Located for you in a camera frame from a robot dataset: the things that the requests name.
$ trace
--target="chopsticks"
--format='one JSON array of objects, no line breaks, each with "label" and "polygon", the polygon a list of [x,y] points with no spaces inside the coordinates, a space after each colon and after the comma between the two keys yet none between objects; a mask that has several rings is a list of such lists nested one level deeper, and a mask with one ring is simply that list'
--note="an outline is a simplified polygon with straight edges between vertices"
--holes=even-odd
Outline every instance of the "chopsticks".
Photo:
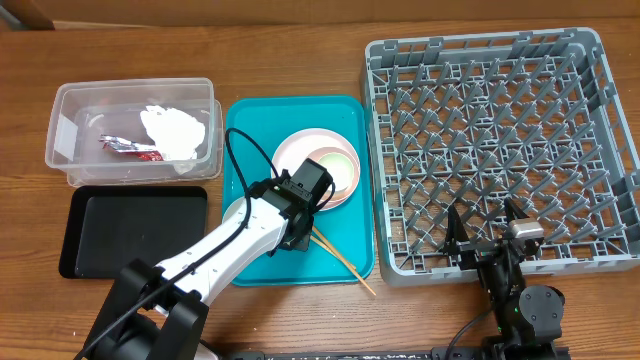
[{"label": "chopsticks", "polygon": [[320,230],[318,230],[317,227],[315,226],[313,227],[313,232],[315,232],[320,239],[316,239],[313,236],[311,236],[311,240],[313,240],[313,242],[315,242],[318,245],[320,245],[320,243],[324,244],[324,246],[322,245],[320,246],[325,250],[327,250],[329,253],[331,253],[333,256],[338,258],[338,260],[340,260],[340,262],[342,262],[344,266],[346,266],[347,269],[349,269],[349,271],[351,271],[351,273],[356,278],[358,278],[358,280],[360,280],[362,285],[364,285],[367,288],[367,290],[369,290],[373,294],[373,296],[377,296],[376,292],[373,291],[373,289],[369,286],[369,284],[367,284],[367,282],[364,281],[362,276],[358,274],[358,272],[355,269],[355,266],[353,266],[349,261],[347,261],[347,259],[344,258],[344,256],[342,256],[342,254],[340,254],[340,252],[329,242],[329,240],[327,240],[327,238],[324,235],[322,235],[322,233],[320,232]]},{"label": "chopsticks", "polygon": [[[329,249],[323,242],[322,240],[318,239],[317,237],[311,235],[311,241],[313,241],[314,243],[316,243],[316,245],[320,246],[321,248],[323,248],[326,252],[328,252],[329,254],[333,255],[333,257],[335,257],[336,259],[340,260],[339,257],[336,256],[336,254],[333,253],[333,251],[331,251],[331,249]],[[347,261],[346,264],[344,264],[346,267],[352,268],[352,269],[356,269],[356,266],[353,265],[352,263],[350,263],[349,261]]]}]

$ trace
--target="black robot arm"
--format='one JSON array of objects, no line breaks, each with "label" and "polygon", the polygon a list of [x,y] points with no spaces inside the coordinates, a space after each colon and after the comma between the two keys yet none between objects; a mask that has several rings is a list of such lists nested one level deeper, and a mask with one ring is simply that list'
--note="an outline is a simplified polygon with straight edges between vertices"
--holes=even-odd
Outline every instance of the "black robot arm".
[{"label": "black robot arm", "polygon": [[484,338],[477,359],[570,359],[568,349],[556,349],[562,336],[564,295],[551,286],[527,286],[520,263],[538,253],[543,229],[511,199],[505,199],[508,229],[496,241],[472,243],[455,206],[449,207],[442,252],[461,270],[476,269],[487,291],[500,335]]}]

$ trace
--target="plastic container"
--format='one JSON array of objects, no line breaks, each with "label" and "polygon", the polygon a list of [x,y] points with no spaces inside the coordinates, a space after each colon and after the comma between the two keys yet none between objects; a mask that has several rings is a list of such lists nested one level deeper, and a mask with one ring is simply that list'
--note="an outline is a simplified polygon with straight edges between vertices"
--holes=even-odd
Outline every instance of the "plastic container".
[{"label": "plastic container", "polygon": [[[176,108],[205,125],[197,157],[143,161],[103,149],[101,135],[153,145],[140,120],[149,105]],[[139,79],[65,84],[58,89],[45,162],[72,186],[141,184],[214,178],[222,165],[222,112],[205,78]],[[191,168],[180,174],[177,168]]]},{"label": "plastic container", "polygon": [[380,269],[391,285],[464,282],[438,251],[455,203],[472,242],[514,199],[545,229],[523,273],[640,265],[640,160],[588,28],[382,40],[365,50]]}]

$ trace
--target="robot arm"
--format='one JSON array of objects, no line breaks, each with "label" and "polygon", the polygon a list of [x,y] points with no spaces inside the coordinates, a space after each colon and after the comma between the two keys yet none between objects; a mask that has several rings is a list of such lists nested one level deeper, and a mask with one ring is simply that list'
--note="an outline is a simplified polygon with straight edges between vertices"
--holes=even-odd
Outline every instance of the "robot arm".
[{"label": "robot arm", "polygon": [[[230,236],[237,233],[247,216],[246,202],[229,220],[181,254],[155,267],[139,260],[129,264],[114,282],[89,332],[85,342],[89,348],[76,358],[216,360],[215,354],[200,344],[209,305],[258,256],[273,254],[277,248],[306,250],[318,202],[332,183],[325,168],[307,159],[293,176],[285,170],[276,179],[251,185],[249,221],[235,238]],[[170,279],[191,267],[195,270],[168,285]],[[167,316],[161,329],[133,312],[141,298],[155,293],[160,295],[144,309],[155,308]]]},{"label": "robot arm", "polygon": [[[448,210],[448,231],[441,251],[452,256],[460,269],[478,272],[500,331],[500,335],[484,338],[482,347],[468,358],[568,360],[568,350],[554,344],[562,336],[564,295],[551,286],[527,286],[520,270],[526,257],[538,253],[544,230],[511,199],[504,200],[504,208],[504,234],[497,241],[477,243],[469,240],[455,206]],[[450,345],[443,360],[454,359],[452,353]]]},{"label": "robot arm", "polygon": [[[175,286],[184,293],[197,291],[200,301],[210,306],[218,294],[247,265],[258,256],[276,249],[287,229],[288,219],[280,215],[280,210],[264,199],[251,199],[252,215],[249,225],[228,246],[207,260],[198,269],[180,279]],[[212,231],[197,244],[170,259],[158,263],[163,268],[162,277],[170,279],[184,267],[191,264],[201,254],[206,254],[218,246],[233,233],[244,218],[246,204],[243,205],[227,221]],[[156,310],[168,315],[160,305]]]}]

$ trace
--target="white tissue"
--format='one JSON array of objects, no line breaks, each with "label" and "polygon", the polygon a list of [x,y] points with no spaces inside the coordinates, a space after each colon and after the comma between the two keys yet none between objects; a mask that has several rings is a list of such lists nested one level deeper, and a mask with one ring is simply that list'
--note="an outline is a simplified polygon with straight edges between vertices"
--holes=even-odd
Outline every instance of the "white tissue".
[{"label": "white tissue", "polygon": [[[205,127],[193,116],[178,109],[151,105],[147,106],[146,111],[140,112],[140,120],[163,160],[190,160],[198,157],[196,148],[204,141]],[[179,164],[173,167],[182,175],[194,166],[195,164]]]}]

